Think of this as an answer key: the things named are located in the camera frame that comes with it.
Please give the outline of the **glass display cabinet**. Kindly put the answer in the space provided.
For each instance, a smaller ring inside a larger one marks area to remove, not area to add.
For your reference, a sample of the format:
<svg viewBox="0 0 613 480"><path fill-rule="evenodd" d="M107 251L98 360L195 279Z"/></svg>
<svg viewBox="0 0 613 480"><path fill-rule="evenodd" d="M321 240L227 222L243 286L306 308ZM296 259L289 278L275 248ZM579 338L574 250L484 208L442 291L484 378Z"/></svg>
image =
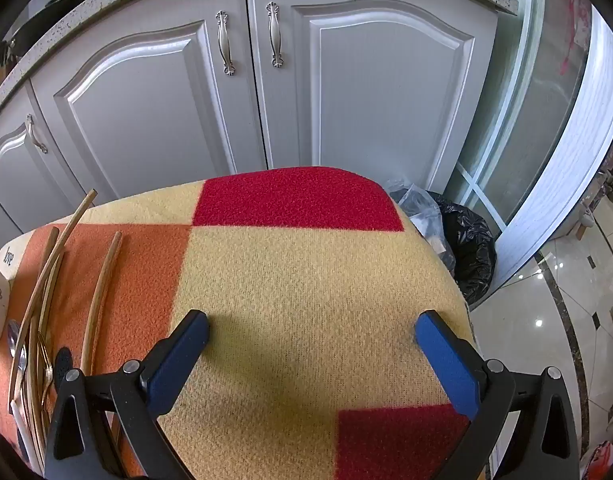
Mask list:
<svg viewBox="0 0 613 480"><path fill-rule="evenodd" d="M589 0L517 0L499 14L477 111L445 190L500 236L541 176L579 94Z"/></svg>

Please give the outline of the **cabinet door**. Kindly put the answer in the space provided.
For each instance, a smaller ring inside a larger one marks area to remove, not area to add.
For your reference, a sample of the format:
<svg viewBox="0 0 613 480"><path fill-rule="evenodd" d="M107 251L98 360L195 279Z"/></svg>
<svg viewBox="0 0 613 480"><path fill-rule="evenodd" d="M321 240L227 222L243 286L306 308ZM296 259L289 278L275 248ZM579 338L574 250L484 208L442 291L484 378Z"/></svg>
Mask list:
<svg viewBox="0 0 613 480"><path fill-rule="evenodd" d="M221 10L234 76L218 51ZM101 202L266 166L246 0L135 0L31 82L76 180Z"/></svg>
<svg viewBox="0 0 613 480"><path fill-rule="evenodd" d="M26 82L0 109L0 204L23 232L67 217L85 192Z"/></svg>
<svg viewBox="0 0 613 480"><path fill-rule="evenodd" d="M284 66L266 5L279 5ZM480 100L497 14L472 0L248 0L268 165L448 184Z"/></svg>

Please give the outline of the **short brown wooden chopstick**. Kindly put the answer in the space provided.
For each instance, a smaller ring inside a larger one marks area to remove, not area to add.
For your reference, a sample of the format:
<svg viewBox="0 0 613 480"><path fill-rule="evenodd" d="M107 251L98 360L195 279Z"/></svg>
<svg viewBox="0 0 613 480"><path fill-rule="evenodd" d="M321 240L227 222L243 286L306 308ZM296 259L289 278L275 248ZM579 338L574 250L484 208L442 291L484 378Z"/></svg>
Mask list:
<svg viewBox="0 0 613 480"><path fill-rule="evenodd" d="M49 233L48 233L46 244L45 244L45 247L44 247L44 250L43 250L43 253L42 253L40 270L38 271L38 277L39 278L42 275L44 267L46 266L46 263L47 263L48 258L50 256L50 253L52 252L52 250L54 249L54 247L56 245L56 241L57 241L58 236L59 236L59 229L56 226L52 226L50 228ZM41 286L40 287L40 292L38 293L38 296L37 296L36 301L35 301L35 307L34 307L34 313L35 314L37 314L41 310L43 289L44 289L44 286Z"/></svg>

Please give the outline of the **far left cabinet door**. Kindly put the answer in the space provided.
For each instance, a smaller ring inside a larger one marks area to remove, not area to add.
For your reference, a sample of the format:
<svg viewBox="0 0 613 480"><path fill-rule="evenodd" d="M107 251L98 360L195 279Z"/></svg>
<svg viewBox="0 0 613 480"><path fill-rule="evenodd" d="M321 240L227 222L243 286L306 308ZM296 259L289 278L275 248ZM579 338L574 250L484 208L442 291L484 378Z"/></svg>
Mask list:
<svg viewBox="0 0 613 480"><path fill-rule="evenodd" d="M23 232L67 217L85 192L26 82L0 109L0 204Z"/></svg>

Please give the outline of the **curved brown wooden chopstick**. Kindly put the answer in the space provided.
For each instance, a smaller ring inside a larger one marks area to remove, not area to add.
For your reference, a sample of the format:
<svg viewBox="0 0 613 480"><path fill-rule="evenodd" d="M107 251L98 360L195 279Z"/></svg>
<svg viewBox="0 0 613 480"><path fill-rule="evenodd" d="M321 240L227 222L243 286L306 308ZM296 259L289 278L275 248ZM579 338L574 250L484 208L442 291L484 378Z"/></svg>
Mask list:
<svg viewBox="0 0 613 480"><path fill-rule="evenodd" d="M88 310L80 359L80 369L84 375L89 375L93 370L98 316L100 315L102 304L104 303L107 295L107 290L114 269L114 263L116 262L116 256L120 250L121 243L122 233L120 231L116 231L113 234L105 260L102 263L93 293L93 298L92 301L90 301L90 310Z"/></svg>

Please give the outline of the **black trash bag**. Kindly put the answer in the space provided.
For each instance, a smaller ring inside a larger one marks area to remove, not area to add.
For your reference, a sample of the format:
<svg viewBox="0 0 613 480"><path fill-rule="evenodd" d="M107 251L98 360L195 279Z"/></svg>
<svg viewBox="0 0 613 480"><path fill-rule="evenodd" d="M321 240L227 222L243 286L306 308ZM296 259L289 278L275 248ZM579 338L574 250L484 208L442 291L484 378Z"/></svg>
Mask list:
<svg viewBox="0 0 613 480"><path fill-rule="evenodd" d="M497 253L480 214L406 180L391 180L385 190L447 267L466 303L482 299L493 281Z"/></svg>

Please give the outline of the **right cabinet door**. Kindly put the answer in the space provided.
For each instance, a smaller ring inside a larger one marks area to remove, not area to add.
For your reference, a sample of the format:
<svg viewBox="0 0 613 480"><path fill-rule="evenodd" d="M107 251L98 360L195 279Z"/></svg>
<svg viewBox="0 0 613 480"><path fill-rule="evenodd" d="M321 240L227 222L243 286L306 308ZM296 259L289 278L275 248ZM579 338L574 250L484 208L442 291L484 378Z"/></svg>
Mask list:
<svg viewBox="0 0 613 480"><path fill-rule="evenodd" d="M279 5L284 66L266 5ZM448 184L480 100L497 14L472 0L248 0L268 165Z"/></svg>

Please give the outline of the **checkered red orange blanket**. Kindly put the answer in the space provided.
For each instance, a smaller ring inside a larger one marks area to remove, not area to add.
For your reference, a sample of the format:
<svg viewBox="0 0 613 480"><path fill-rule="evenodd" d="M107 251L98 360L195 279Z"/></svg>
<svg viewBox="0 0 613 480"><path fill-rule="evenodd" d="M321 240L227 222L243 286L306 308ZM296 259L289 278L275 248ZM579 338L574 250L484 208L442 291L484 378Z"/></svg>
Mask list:
<svg viewBox="0 0 613 480"><path fill-rule="evenodd" d="M140 359L187 311L207 349L160 424L198 479L430 479L468 420L413 338L467 305L383 188L335 168L161 188L83 214L66 245L48 348L81 352L90 300L122 238L94 370Z"/></svg>

